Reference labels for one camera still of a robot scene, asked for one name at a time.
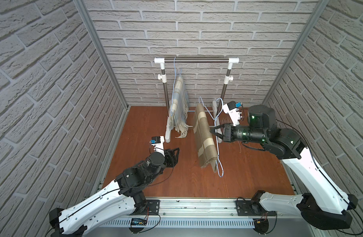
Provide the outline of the small electronics board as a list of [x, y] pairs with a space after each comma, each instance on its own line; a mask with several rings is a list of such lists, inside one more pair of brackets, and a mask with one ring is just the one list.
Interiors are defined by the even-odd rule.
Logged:
[[148, 220], [145, 218], [132, 218], [129, 230], [133, 233], [141, 232], [147, 226]]
[[265, 235], [269, 229], [269, 221], [265, 219], [254, 219], [254, 231], [259, 235]]

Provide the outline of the aluminium front rail frame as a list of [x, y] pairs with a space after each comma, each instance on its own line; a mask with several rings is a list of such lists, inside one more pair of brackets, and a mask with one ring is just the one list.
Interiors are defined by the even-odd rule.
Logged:
[[125, 215], [117, 217], [99, 227], [129, 228], [132, 218], [145, 218], [147, 226], [141, 231], [152, 228], [210, 228], [210, 229], [254, 229], [254, 219], [269, 221], [269, 234], [277, 222], [301, 221], [302, 218], [291, 213], [276, 211], [276, 216], [252, 217], [238, 216], [235, 201], [231, 198], [161, 198], [157, 215]]

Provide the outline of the aluminium corner post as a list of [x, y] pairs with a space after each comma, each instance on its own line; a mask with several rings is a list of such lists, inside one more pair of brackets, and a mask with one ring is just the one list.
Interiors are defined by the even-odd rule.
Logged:
[[118, 95], [120, 102], [122, 103], [125, 110], [129, 110], [130, 106], [128, 105], [128, 103], [124, 97], [124, 94], [119, 86], [119, 83], [117, 81], [113, 68], [112, 68], [110, 61], [107, 57], [107, 54], [103, 48], [102, 42], [98, 36], [98, 33], [94, 26], [93, 20], [91, 19], [90, 15], [89, 15], [85, 2], [82, 0], [75, 0], [74, 4], [80, 14], [80, 17], [81, 17], [89, 35], [90, 35], [92, 43], [94, 44], [96, 51], [100, 57], [100, 60], [103, 64], [104, 68], [106, 69], [106, 72], [113, 84], [113, 87]]
[[310, 35], [312, 29], [317, 24], [320, 16], [322, 15], [323, 11], [327, 7], [329, 0], [320, 0], [317, 2], [312, 14], [310, 15], [309, 19], [307, 20], [305, 26], [303, 27], [300, 35], [298, 36], [296, 42], [294, 43], [290, 53], [287, 56], [286, 61], [283, 63], [281, 69], [279, 70], [274, 82], [272, 83], [269, 91], [267, 92], [265, 98], [262, 101], [262, 105], [266, 105], [267, 102], [270, 100], [273, 93], [276, 91], [277, 86], [279, 85], [280, 81], [282, 80], [284, 74], [288, 70], [290, 64], [294, 61], [298, 53], [300, 52], [302, 46], [306, 42], [308, 36]]

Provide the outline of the left small electronics board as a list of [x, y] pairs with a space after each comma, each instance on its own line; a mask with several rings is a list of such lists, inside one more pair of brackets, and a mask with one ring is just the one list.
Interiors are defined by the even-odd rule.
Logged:
[[141, 232], [147, 226], [148, 220], [145, 218], [132, 218], [129, 230], [133, 233]]

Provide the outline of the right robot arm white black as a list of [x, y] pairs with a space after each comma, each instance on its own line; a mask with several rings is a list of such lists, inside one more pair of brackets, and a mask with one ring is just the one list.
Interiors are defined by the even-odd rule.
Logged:
[[350, 210], [355, 210], [358, 198], [345, 193], [330, 178], [311, 154], [304, 137], [293, 128], [279, 128], [275, 110], [254, 105], [248, 109], [248, 125], [240, 125], [240, 103], [231, 101], [222, 106], [231, 123], [211, 128], [210, 132], [224, 142], [258, 143], [261, 150], [274, 154], [288, 166], [308, 189], [302, 195], [277, 195], [263, 190], [255, 193], [250, 208], [255, 214], [283, 212], [301, 216], [320, 230], [344, 233], [352, 223]]

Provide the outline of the right aluminium corner post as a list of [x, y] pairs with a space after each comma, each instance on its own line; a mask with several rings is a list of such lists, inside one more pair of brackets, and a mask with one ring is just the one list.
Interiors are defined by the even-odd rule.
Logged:
[[290, 64], [294, 61], [298, 53], [300, 52], [302, 46], [306, 42], [308, 36], [310, 35], [312, 29], [317, 24], [320, 16], [322, 15], [323, 11], [327, 7], [329, 0], [320, 0], [317, 2], [312, 14], [310, 15], [309, 19], [307, 20], [305, 26], [303, 27], [300, 35], [298, 36], [296, 42], [294, 43], [290, 53], [287, 56], [286, 61], [283, 63], [281, 69], [279, 70], [274, 82], [272, 83], [269, 91], [267, 92], [265, 98], [262, 101], [262, 105], [266, 105], [267, 102], [270, 100], [273, 93], [276, 91], [277, 86], [279, 85], [280, 81], [282, 80], [284, 74], [288, 70]]

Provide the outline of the brown beige plaid scarf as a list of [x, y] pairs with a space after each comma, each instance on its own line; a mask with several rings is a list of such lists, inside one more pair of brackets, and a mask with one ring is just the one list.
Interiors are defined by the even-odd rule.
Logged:
[[193, 133], [198, 155], [199, 166], [205, 168], [211, 166], [214, 173], [217, 173], [218, 152], [210, 126], [202, 104], [197, 104], [193, 116]]

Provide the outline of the left aluminium corner post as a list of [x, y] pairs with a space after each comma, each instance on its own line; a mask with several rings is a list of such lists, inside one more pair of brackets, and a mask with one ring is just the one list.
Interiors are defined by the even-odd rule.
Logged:
[[89, 15], [85, 2], [82, 0], [75, 0], [74, 4], [80, 14], [80, 17], [81, 17], [89, 35], [90, 35], [92, 43], [94, 44], [96, 51], [100, 57], [100, 60], [103, 64], [104, 68], [106, 69], [106, 72], [113, 84], [113, 87], [118, 95], [120, 102], [122, 103], [125, 110], [129, 110], [130, 106], [128, 105], [128, 103], [124, 97], [124, 94], [119, 86], [119, 83], [117, 81], [113, 68], [112, 68], [110, 61], [107, 57], [107, 54], [103, 48], [102, 42], [98, 36], [98, 33], [94, 26], [93, 20], [91, 19], [90, 15]]

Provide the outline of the white steel clothes rack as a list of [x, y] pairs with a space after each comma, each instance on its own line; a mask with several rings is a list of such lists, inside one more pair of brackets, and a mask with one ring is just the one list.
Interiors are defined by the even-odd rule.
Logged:
[[[163, 96], [162, 98], [165, 100], [164, 104], [166, 106], [167, 109], [167, 119], [169, 117], [169, 112], [170, 112], [170, 106], [171, 106], [171, 100], [172, 100], [172, 91], [171, 94], [169, 94], [168, 91], [168, 87], [167, 87], [167, 75], [165, 72], [165, 65], [167, 63], [172, 63], [173, 64], [173, 58], [164, 58], [164, 57], [156, 57], [153, 60], [153, 64], [158, 64], [161, 70], [161, 73], [158, 74], [158, 79], [160, 81], [162, 81], [162, 85], [163, 85]], [[200, 94], [197, 93], [197, 90], [195, 89], [195, 96], [192, 98], [189, 98], [189, 106], [193, 106], [193, 105], [197, 105], [197, 104], [202, 104], [205, 108], [205, 112], [209, 113], [211, 119], [214, 122], [214, 125], [219, 125], [219, 116], [220, 114], [223, 112], [223, 105], [224, 105], [224, 97], [225, 97], [225, 93], [227, 90], [227, 86], [229, 84], [229, 82], [233, 81], [233, 75], [231, 75], [231, 70], [233, 68], [234, 64], [238, 64], [239, 63], [239, 58], [238, 57], [229, 57], [229, 58], [176, 58], [176, 64], [177, 63], [182, 63], [182, 64], [189, 64], [189, 63], [193, 63], [196, 65], [201, 65], [201, 64], [227, 64], [227, 69], [226, 69], [226, 74], [225, 74], [225, 78], [223, 79], [223, 87], [221, 90], [221, 95], [218, 98], [214, 98], [214, 100], [211, 102], [211, 106], [212, 106], [212, 110], [209, 110], [207, 108], [207, 105], [204, 104], [203, 98], [201, 97]], [[169, 143], [171, 141], [171, 131], [175, 130], [174, 128], [171, 130], [169, 128], [167, 128], [167, 123], [168, 120], [166, 122], [166, 127], [165, 127], [165, 132], [163, 135], [165, 142]]]

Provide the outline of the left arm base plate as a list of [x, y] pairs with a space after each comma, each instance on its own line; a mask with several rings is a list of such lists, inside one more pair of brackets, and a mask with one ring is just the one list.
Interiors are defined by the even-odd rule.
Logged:
[[135, 210], [131, 215], [157, 215], [161, 201], [159, 199], [147, 199], [134, 205]]

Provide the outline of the blue cream plaid scarf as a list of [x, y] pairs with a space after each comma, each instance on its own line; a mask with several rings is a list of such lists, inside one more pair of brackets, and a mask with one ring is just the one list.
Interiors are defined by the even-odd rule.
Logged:
[[186, 119], [189, 110], [189, 99], [182, 75], [177, 75], [175, 96], [171, 102], [167, 128], [175, 129], [179, 133], [177, 138], [185, 138], [188, 133]]

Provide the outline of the right small electronics board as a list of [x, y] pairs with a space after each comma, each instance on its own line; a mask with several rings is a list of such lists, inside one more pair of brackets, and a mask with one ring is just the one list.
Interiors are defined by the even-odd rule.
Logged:
[[269, 221], [265, 219], [254, 219], [254, 231], [259, 235], [265, 235], [269, 229]]

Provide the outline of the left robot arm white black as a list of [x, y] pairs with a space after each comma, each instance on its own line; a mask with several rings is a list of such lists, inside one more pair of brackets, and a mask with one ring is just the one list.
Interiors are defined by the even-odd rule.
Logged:
[[125, 169], [100, 191], [67, 209], [49, 212], [52, 237], [81, 237], [117, 217], [143, 214], [148, 202], [143, 190], [154, 186], [157, 177], [178, 164], [179, 148], [160, 149]]

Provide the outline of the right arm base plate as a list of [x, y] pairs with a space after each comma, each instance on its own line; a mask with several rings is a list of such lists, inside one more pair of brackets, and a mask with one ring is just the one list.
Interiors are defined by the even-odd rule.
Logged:
[[276, 216], [275, 211], [266, 211], [257, 202], [251, 200], [239, 198], [235, 201], [236, 211], [238, 216], [252, 216], [252, 217], [265, 217], [265, 216]]

